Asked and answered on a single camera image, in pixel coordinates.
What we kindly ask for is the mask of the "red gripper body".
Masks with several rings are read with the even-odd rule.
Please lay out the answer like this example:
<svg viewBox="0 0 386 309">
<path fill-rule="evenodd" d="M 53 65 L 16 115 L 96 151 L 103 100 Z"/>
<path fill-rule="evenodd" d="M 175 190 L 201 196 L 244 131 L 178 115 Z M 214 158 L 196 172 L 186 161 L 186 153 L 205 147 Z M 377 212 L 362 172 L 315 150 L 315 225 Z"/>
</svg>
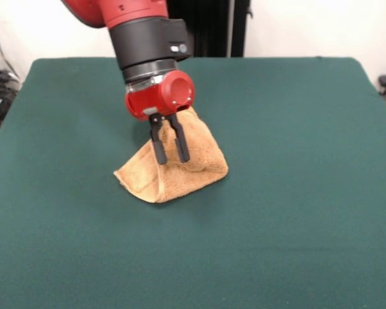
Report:
<svg viewBox="0 0 386 309">
<path fill-rule="evenodd" d="M 195 88 L 189 75 L 173 70 L 164 75 L 126 85 L 125 105 L 141 121 L 153 114 L 168 116 L 188 109 L 194 102 Z"/>
</svg>

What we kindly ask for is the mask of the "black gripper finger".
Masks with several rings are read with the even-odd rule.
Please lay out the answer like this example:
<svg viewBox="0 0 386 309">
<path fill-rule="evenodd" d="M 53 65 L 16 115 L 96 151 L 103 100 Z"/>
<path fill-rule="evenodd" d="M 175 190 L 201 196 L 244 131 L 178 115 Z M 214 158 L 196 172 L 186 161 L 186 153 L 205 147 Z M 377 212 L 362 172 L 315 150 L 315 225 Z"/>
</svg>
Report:
<svg viewBox="0 0 386 309">
<path fill-rule="evenodd" d="M 149 116 L 150 123 L 150 136 L 156 156 L 157 163 L 164 165 L 167 163 L 167 155 L 165 154 L 165 148 L 163 142 L 160 139 L 159 133 L 162 126 L 163 117 L 159 113 L 155 113 Z"/>
<path fill-rule="evenodd" d="M 175 143 L 179 154 L 179 160 L 180 162 L 186 163 L 190 160 L 190 154 L 183 126 L 179 123 L 176 114 L 169 116 L 169 124 L 176 134 Z"/>
</svg>

